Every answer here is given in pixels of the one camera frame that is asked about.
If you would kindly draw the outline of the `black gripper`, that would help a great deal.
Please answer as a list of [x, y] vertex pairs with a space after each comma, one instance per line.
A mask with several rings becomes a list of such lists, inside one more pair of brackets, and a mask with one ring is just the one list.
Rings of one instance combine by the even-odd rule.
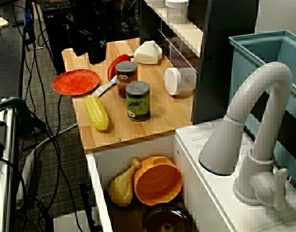
[[97, 64], [106, 59], [104, 11], [93, 9], [68, 14], [68, 35], [77, 56], [89, 52], [89, 62]]

